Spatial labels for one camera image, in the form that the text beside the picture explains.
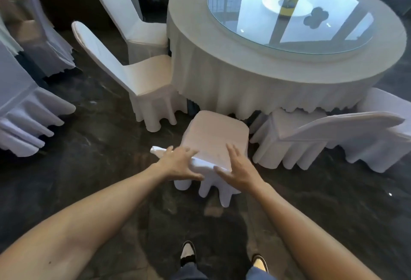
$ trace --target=hand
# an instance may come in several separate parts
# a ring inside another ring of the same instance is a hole
[[[229,152],[232,172],[226,172],[215,166],[214,171],[229,185],[245,192],[253,192],[264,180],[255,169],[251,161],[244,156],[234,145],[226,144]]]
[[[191,150],[188,147],[177,147],[173,151],[173,146],[167,148],[163,157],[155,163],[165,174],[168,180],[204,180],[204,176],[194,173],[189,169],[191,158],[198,153],[198,150]]]

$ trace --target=marble floor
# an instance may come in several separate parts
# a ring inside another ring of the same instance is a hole
[[[411,23],[404,20],[409,32]],[[127,63],[126,45],[113,32],[96,32]],[[156,133],[136,122],[127,92],[75,43],[78,67],[54,75],[50,90],[76,105],[52,127],[54,137],[36,155],[0,156],[0,251],[62,208],[147,168],[151,146],[179,145],[191,118],[162,120]],[[378,84],[411,100],[411,45]],[[250,145],[249,156],[255,151]],[[384,174],[344,160],[341,148],[325,149],[307,171],[257,166],[262,177],[382,279],[411,278],[411,157]],[[198,185],[179,192],[159,186],[79,277],[100,280],[167,279],[178,268],[183,241],[197,247],[198,266],[211,279],[242,279],[249,257],[260,252],[278,280],[305,279],[261,207],[246,194],[220,206],[216,190],[203,199]]]

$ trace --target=sneaker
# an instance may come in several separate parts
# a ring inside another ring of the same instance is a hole
[[[187,263],[194,263],[197,266],[196,249],[191,241],[185,241],[183,243],[180,256],[181,267],[183,267]]]
[[[267,263],[260,254],[254,254],[253,258],[251,259],[251,263],[253,264],[253,267],[257,267],[258,269],[269,273]]]

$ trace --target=white covered chair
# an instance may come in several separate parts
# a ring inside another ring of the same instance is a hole
[[[359,112],[388,111],[406,120],[397,126],[380,132],[367,132],[339,145],[346,160],[354,163],[362,160],[375,172],[383,173],[411,151],[411,102],[377,88],[371,88],[358,103]]]
[[[302,110],[261,113],[250,126],[254,136],[250,143],[260,146],[253,156],[254,163],[266,168],[277,168],[280,162],[287,169],[296,163],[306,170],[329,142],[378,132],[401,124],[404,119],[389,112],[349,113],[327,116],[324,111],[307,113]]]
[[[232,143],[247,155],[248,127],[241,121],[211,111],[200,111],[190,122],[182,137],[181,146],[198,149],[194,156],[193,170],[204,175],[198,194],[206,197],[211,186],[219,191],[223,207],[230,205],[231,196],[240,191],[227,184],[213,171],[214,165],[231,170],[226,143]],[[176,180],[179,190],[187,190],[191,180]]]
[[[63,125],[58,116],[76,107],[40,88],[2,43],[0,63],[0,148],[28,157],[44,146],[40,135],[54,135],[47,127]]]
[[[90,57],[129,92],[136,120],[144,121],[147,131],[157,132],[162,118],[177,124],[177,110],[187,113],[187,100],[170,84],[171,57],[160,55],[123,66],[83,23],[75,21],[71,27]]]
[[[165,23],[142,21],[131,0],[100,0],[127,43],[129,64],[167,54]]]
[[[74,68],[73,48],[50,25],[40,0],[27,2],[34,20],[9,25],[10,34],[46,76]]]

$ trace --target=person's left hand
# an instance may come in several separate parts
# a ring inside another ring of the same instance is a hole
[[[168,180],[204,180],[204,176],[194,173],[189,169],[191,158],[198,153],[198,150],[191,150],[188,147],[177,147],[173,151],[173,146],[167,148],[163,157],[155,163],[165,174]]]

